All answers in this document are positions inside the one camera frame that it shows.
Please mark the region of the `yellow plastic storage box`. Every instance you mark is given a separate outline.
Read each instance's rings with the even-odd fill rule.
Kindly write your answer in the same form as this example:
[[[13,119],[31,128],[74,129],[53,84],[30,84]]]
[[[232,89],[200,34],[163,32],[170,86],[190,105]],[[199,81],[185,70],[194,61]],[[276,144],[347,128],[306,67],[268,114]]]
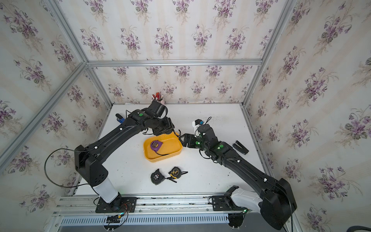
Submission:
[[[162,134],[146,139],[143,144],[145,158],[150,162],[158,162],[179,155],[183,146],[180,143],[178,136],[178,133],[173,132],[171,134]],[[170,152],[170,154],[168,156],[159,156],[155,154],[150,148],[150,143],[154,140],[163,142],[166,151]]]

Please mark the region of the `purple tape measure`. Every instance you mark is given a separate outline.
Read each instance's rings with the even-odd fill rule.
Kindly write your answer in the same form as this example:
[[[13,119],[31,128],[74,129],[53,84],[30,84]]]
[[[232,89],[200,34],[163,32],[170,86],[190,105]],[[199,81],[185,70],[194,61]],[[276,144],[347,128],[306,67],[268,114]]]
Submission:
[[[151,150],[159,156],[168,156],[170,152],[167,152],[164,143],[159,140],[154,140],[150,143]]]

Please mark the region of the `black tape measure with strap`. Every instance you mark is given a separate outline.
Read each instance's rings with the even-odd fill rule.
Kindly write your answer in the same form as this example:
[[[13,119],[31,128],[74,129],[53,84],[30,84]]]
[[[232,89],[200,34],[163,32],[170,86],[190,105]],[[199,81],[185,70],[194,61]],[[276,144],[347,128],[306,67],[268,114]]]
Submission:
[[[159,185],[160,183],[162,183],[164,180],[165,180],[165,177],[164,175],[160,172],[159,169],[156,169],[152,174],[151,174],[151,182],[154,184],[154,185]]]

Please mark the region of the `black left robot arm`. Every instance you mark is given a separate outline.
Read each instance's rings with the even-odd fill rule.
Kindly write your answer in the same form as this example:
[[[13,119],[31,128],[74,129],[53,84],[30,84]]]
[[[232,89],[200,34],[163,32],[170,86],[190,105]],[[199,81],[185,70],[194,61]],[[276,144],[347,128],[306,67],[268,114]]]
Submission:
[[[130,112],[124,121],[98,141],[84,147],[79,145],[74,150],[74,167],[77,173],[110,207],[121,206],[121,194],[113,186],[108,170],[103,163],[119,147],[140,132],[152,130],[155,136],[171,134],[175,126],[167,116],[168,108],[157,100],[149,107]]]

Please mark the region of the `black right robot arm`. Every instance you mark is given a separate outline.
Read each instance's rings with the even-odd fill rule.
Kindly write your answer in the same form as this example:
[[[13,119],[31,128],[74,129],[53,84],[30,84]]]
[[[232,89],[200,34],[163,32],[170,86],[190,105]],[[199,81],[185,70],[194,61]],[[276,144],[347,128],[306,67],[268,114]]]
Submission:
[[[233,171],[253,192],[232,187],[225,195],[237,207],[259,212],[274,229],[281,230],[298,208],[291,185],[283,178],[275,179],[243,159],[228,143],[218,140],[212,127],[200,125],[194,134],[180,135],[182,146],[204,151],[213,162]]]

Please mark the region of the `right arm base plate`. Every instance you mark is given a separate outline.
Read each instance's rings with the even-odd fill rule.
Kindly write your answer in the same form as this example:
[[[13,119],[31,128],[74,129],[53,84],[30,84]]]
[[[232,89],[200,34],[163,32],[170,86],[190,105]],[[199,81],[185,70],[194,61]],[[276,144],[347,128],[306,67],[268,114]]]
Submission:
[[[212,206],[213,211],[248,211],[248,208],[237,206],[232,201],[232,193],[237,189],[238,186],[232,186],[223,195],[209,197],[208,204]]]

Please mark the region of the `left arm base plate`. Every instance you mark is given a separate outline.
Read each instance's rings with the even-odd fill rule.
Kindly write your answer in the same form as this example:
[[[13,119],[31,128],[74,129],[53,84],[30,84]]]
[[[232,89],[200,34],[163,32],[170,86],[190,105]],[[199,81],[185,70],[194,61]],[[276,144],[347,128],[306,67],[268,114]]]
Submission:
[[[136,197],[118,197],[111,203],[106,203],[102,198],[96,203],[95,213],[133,213],[137,203]]]

